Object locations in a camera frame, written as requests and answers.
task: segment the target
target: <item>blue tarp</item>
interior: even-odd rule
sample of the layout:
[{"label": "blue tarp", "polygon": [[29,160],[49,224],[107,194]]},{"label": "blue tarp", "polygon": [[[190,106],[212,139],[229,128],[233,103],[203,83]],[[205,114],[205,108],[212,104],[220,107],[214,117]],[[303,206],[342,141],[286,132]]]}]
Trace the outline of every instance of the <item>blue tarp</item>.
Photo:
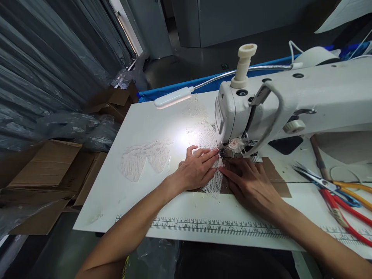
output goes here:
[{"label": "blue tarp", "polygon": [[[358,46],[359,44],[355,44],[355,45],[352,45],[352,46],[348,46],[346,48],[344,48],[341,52],[341,55],[340,57],[347,57],[348,54],[352,53]],[[330,46],[326,46],[325,47],[327,50],[333,50],[333,45],[330,45]],[[360,49],[358,50],[358,53],[355,54],[355,56],[359,56],[361,51],[364,51],[363,49],[365,49],[365,47],[360,47]],[[272,61],[268,61],[268,62],[265,62],[265,63],[261,63],[261,64],[257,64],[257,65],[253,65],[253,66],[266,66],[266,65],[290,65],[291,64],[291,57],[288,56],[288,57],[285,57],[285,58],[281,58],[281,59],[277,59],[277,60],[272,60]],[[273,71],[273,70],[263,70],[263,71],[252,71],[252,72],[248,72],[247,76],[248,77],[254,77],[254,76],[262,76],[262,75],[266,75],[266,74],[273,74],[273,73],[276,73],[278,71]],[[214,76],[209,76],[209,77],[203,77],[203,78],[199,78],[199,79],[194,79],[192,81],[185,81],[185,82],[182,82],[182,83],[177,83],[177,84],[173,84],[173,85],[169,85],[169,86],[165,86],[165,87],[162,87],[162,88],[157,88],[157,89],[153,89],[153,90],[148,90],[148,91],[143,91],[143,92],[139,92],[137,93],[138,94],[138,97],[139,97],[139,103],[143,103],[143,102],[148,102],[148,101],[154,101],[156,98],[159,98],[161,96],[164,96],[166,94],[169,94],[171,92],[174,92],[178,89],[181,89],[183,87],[191,87],[191,86],[196,86],[196,85],[199,85],[213,77],[216,77],[216,76],[219,76],[221,74],[216,74]],[[224,78],[221,78],[221,79],[218,79],[214,82],[211,82],[197,90],[195,90],[193,92],[193,94],[195,93],[203,93],[203,92],[209,92],[209,91],[214,91],[214,90],[218,90],[220,88],[220,85],[223,81],[230,81],[232,79],[233,75],[230,75],[230,76],[226,76]]]}]

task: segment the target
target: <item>knob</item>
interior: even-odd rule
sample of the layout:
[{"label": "knob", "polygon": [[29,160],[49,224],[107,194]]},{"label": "knob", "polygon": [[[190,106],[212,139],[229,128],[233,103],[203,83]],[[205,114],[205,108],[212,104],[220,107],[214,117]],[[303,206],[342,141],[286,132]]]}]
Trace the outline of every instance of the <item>knob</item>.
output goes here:
[{"label": "knob", "polygon": [[254,164],[262,163],[262,158],[260,156],[251,156],[251,157],[249,157],[249,159]]},{"label": "knob", "polygon": [[303,131],[306,128],[305,123],[302,120],[293,120],[284,125],[283,130],[286,134],[295,134]]}]

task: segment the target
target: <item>ruler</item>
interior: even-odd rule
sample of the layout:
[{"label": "ruler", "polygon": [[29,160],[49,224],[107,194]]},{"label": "ruler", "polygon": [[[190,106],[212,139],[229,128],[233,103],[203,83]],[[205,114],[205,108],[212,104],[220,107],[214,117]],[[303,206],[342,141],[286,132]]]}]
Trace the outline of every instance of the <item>ruler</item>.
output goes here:
[{"label": "ruler", "polygon": [[[122,215],[116,215],[117,222]],[[213,219],[191,219],[176,217],[156,217],[151,225],[152,229],[177,230],[187,232],[200,232],[211,234],[226,234],[238,236],[255,236],[262,238],[290,239],[279,229],[270,223],[265,222],[245,222],[235,220],[213,220]],[[358,241],[354,236],[347,233],[342,227],[321,226],[323,231],[331,235],[343,244],[366,246]],[[372,241],[372,229],[358,230],[365,238]]]}]

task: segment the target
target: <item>red-handled scissors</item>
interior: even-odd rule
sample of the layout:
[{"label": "red-handled scissors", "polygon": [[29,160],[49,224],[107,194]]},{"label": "red-handled scissors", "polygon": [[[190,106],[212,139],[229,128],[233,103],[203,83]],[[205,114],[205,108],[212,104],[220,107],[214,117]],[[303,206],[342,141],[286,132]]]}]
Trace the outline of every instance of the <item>red-handled scissors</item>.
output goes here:
[{"label": "red-handled scissors", "polygon": [[366,245],[372,247],[372,241],[365,238],[361,234],[359,234],[345,219],[344,215],[342,215],[340,208],[337,204],[339,204],[343,209],[345,209],[350,214],[354,215],[359,220],[363,221],[368,226],[372,227],[372,220],[368,219],[364,215],[360,214],[359,212],[352,209],[348,204],[346,204],[336,193],[335,189],[337,186],[331,182],[324,180],[323,178],[319,177],[308,168],[303,166],[302,164],[297,162],[297,166],[293,166],[296,171],[301,174],[304,174],[308,179],[314,182],[320,189],[320,193],[322,194],[323,198],[327,202],[328,206],[330,207],[331,213],[333,217],[336,219],[337,223],[339,223],[348,233],[353,235],[359,241],[365,243]]},{"label": "red-handled scissors", "polygon": [[350,226],[350,224],[346,221],[344,215],[342,215],[337,204],[339,204],[343,209],[345,209],[350,214],[357,217],[359,220],[365,222],[370,227],[372,227],[372,221],[365,217],[364,215],[352,209],[338,196],[331,195],[331,193],[327,189],[320,189],[320,193],[322,194],[323,198],[331,208],[332,215],[336,219],[337,223],[339,223],[348,233],[353,235],[356,239],[372,247],[372,241],[368,240],[367,238],[359,234],[352,226]]}]

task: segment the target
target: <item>forearm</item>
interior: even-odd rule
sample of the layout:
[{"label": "forearm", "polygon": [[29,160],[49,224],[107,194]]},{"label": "forearm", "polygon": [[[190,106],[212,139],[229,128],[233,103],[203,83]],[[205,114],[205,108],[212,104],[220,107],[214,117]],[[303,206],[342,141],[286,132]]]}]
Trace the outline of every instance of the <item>forearm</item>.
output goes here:
[{"label": "forearm", "polygon": [[372,265],[290,207],[278,226],[337,279],[370,278]]},{"label": "forearm", "polygon": [[164,180],[105,233],[81,270],[124,261],[141,243],[158,212],[178,194]]}]

